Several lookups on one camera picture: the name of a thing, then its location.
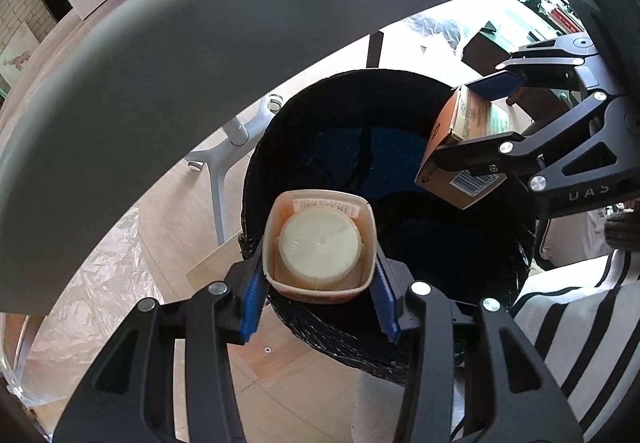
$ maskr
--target cardboard box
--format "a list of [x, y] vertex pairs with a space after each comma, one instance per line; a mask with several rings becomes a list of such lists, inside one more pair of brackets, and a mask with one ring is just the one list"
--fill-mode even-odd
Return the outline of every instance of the cardboard box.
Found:
[[432, 194], [464, 210], [494, 190], [507, 176], [471, 176], [468, 170], [447, 172], [430, 160], [437, 146], [454, 145], [510, 130], [509, 115], [466, 86], [454, 91], [431, 130], [415, 182]]

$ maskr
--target brick wall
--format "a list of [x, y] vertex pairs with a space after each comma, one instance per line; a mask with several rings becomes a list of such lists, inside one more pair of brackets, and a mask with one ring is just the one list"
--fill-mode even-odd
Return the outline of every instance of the brick wall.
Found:
[[[0, 52], [23, 22], [39, 42], [56, 25], [42, 0], [0, 0]], [[0, 89], [9, 91], [9, 84], [1, 76]]]

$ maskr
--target trash bin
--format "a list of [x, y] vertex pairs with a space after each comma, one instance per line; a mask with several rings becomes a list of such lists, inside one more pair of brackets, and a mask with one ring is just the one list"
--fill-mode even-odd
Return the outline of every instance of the trash bin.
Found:
[[[284, 191], [322, 188], [364, 197], [378, 242], [449, 298], [510, 305], [527, 277], [535, 219], [509, 178], [467, 210], [414, 179], [431, 127], [451, 88], [420, 74], [356, 70], [300, 91], [273, 118], [244, 179], [241, 245], [251, 257]], [[409, 347], [380, 331], [369, 292], [340, 305], [288, 299], [271, 290], [284, 324], [313, 348], [371, 375], [404, 384]]]

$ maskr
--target blue gripper pad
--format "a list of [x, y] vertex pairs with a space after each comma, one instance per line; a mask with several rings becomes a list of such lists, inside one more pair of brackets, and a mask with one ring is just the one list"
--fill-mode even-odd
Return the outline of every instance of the blue gripper pad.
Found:
[[396, 299], [386, 280], [382, 265], [377, 259], [375, 274], [369, 286], [369, 291], [373, 299], [373, 306], [376, 309], [380, 329], [389, 338], [389, 342], [396, 344], [400, 338], [400, 327], [396, 318]]
[[244, 342], [248, 342], [251, 335], [258, 330], [268, 289], [269, 281], [262, 272], [262, 265], [259, 264], [242, 297], [242, 322], [239, 333]]
[[524, 84], [519, 74], [508, 71], [498, 71], [484, 78], [466, 85], [469, 89], [480, 95], [484, 100], [497, 100], [510, 97]]

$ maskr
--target chair leg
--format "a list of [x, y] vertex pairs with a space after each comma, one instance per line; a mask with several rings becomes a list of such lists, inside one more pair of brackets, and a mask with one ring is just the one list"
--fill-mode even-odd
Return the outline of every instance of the chair leg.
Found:
[[218, 246], [222, 246], [226, 239], [225, 221], [225, 176], [227, 169], [221, 166], [209, 167], [209, 178], [211, 180], [211, 200], [213, 201], [213, 221], [216, 226], [216, 237]]

